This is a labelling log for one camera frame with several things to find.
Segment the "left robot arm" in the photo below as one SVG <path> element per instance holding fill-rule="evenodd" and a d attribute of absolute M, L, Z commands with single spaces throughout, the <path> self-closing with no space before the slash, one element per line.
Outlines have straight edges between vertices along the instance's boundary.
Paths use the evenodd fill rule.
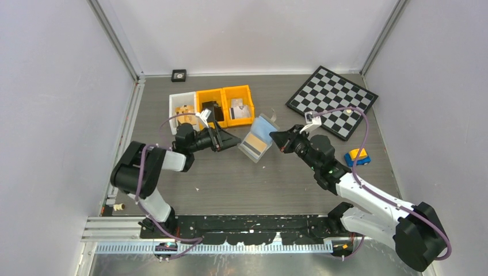
<path fill-rule="evenodd" d="M 110 184 L 131 196 L 148 215 L 143 220 L 144 227 L 169 238 L 176 232 L 177 219 L 174 208 L 157 189 L 161 171 L 187 172 L 195 161 L 195 152 L 220 152 L 240 142 L 240 138 L 219 125 L 196 131 L 184 123 L 177 127 L 171 149 L 132 141 L 112 170 Z"/>

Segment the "clear plastic card holder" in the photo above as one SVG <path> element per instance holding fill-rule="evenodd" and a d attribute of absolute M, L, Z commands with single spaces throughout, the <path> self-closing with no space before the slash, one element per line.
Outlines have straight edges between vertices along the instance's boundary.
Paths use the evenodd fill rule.
<path fill-rule="evenodd" d="M 254 158 L 250 153 L 248 153 L 247 149 L 243 146 L 243 141 L 248 137 L 248 136 L 255 136 L 264 141 L 265 143 L 268 144 L 268 149 L 272 146 L 273 140 L 269 136 L 271 132 L 278 131 L 280 128 L 279 126 L 275 123 L 276 122 L 276 112 L 274 109 L 272 109 L 272 116 L 268 117 L 265 114 L 261 113 L 258 117 L 254 119 L 254 122 L 252 123 L 250 127 L 250 132 L 245 136 L 245 138 L 242 140 L 242 142 L 239 144 L 238 148 L 254 163 L 258 163 L 259 160 L 263 157 L 263 154 L 259 159 Z"/>

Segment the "tan credit card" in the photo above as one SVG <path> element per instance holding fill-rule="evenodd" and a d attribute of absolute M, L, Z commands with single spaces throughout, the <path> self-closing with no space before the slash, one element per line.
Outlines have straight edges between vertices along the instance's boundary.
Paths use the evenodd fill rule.
<path fill-rule="evenodd" d="M 256 159 L 259 159 L 268 149 L 268 144 L 255 136 L 248 136 L 243 141 L 243 146 Z"/>

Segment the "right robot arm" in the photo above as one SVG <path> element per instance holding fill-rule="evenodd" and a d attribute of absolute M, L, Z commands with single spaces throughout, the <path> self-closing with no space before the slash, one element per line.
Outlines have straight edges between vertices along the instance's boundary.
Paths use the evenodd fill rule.
<path fill-rule="evenodd" d="M 327 136 L 310 137 L 302 125 L 295 125 L 271 132 L 270 137 L 282 153 L 295 153 L 304 161 L 322 189 L 350 201 L 329 213 L 328 226 L 334 235 L 355 232 L 373 238 L 419 272 L 451 255 L 452 245 L 432 206 L 414 205 L 369 184 L 336 159 Z"/>

